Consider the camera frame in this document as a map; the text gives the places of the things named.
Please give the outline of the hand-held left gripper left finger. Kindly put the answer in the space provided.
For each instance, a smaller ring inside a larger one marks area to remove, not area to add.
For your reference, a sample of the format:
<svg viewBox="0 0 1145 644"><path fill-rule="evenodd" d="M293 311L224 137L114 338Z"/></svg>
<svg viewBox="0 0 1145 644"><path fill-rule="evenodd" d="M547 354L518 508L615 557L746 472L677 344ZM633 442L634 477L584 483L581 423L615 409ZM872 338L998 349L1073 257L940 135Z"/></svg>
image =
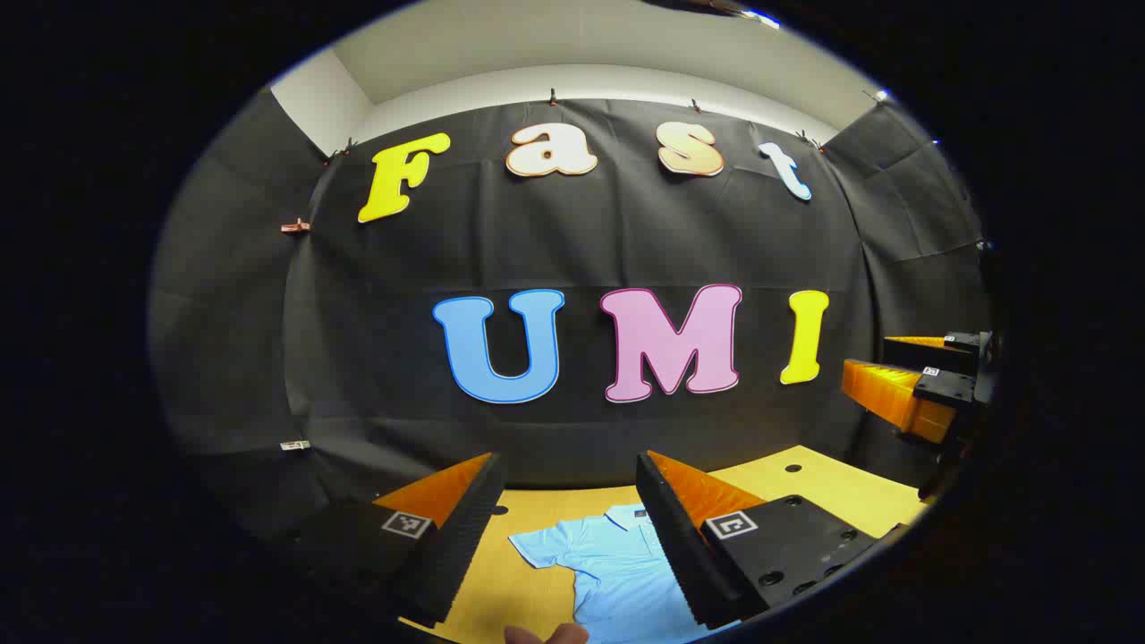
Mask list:
<svg viewBox="0 0 1145 644"><path fill-rule="evenodd" d="M286 531L286 558L327 594L433 628L455 596L505 489L483 453L371 501L331 503Z"/></svg>

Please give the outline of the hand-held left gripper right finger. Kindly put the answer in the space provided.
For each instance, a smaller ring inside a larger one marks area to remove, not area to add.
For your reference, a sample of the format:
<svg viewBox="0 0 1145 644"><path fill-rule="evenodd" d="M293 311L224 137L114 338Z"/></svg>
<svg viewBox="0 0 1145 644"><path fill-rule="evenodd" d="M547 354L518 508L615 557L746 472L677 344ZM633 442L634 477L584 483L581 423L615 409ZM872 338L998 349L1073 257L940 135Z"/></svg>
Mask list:
<svg viewBox="0 0 1145 644"><path fill-rule="evenodd" d="M703 471L655 450L635 489L695 623L777 615L905 529L905 486L815 450Z"/></svg>

